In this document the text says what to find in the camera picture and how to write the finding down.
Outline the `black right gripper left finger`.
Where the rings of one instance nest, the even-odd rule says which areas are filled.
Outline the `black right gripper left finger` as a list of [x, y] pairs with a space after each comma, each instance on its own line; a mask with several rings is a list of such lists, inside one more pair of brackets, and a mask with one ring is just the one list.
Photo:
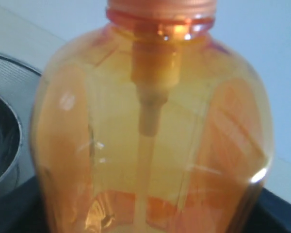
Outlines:
[[36, 177], [0, 198], [0, 233], [49, 231]]

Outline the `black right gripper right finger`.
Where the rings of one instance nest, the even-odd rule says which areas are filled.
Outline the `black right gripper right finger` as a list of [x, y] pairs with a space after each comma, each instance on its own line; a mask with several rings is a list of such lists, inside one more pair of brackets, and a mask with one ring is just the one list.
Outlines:
[[264, 188], [253, 210], [253, 232], [291, 233], [291, 204]]

